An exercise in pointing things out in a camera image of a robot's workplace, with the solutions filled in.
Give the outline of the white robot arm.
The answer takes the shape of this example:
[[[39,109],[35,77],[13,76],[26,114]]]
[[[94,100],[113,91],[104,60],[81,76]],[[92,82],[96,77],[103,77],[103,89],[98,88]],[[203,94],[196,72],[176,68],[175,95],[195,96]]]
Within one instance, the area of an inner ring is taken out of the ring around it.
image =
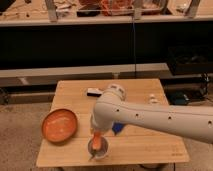
[[[131,124],[213,144],[213,107],[137,104],[125,97],[122,86],[109,85],[93,107],[91,127],[107,132],[114,123]]]

